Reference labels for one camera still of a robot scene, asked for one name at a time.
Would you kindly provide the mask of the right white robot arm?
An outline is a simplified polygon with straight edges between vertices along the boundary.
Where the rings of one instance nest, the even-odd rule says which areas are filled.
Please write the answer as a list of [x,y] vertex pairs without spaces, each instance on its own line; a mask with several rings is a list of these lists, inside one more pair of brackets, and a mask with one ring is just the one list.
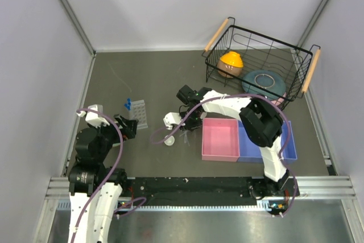
[[241,121],[248,139],[259,147],[263,159],[263,192],[278,195],[285,190],[289,170],[283,151],[288,143],[282,141],[282,133],[288,120],[279,107],[261,95],[228,95],[207,87],[193,90],[185,85],[176,96],[188,109],[166,115],[167,127],[192,131],[202,126],[202,117],[208,113]]

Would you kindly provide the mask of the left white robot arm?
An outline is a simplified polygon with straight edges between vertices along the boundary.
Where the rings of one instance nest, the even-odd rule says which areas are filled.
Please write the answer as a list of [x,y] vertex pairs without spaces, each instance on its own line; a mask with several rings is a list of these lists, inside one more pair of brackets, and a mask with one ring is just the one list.
[[114,145],[133,139],[138,120],[120,115],[114,121],[98,111],[81,111],[88,127],[77,133],[76,161],[68,175],[71,218],[68,242],[107,242],[118,198],[130,186],[122,168],[104,166]]

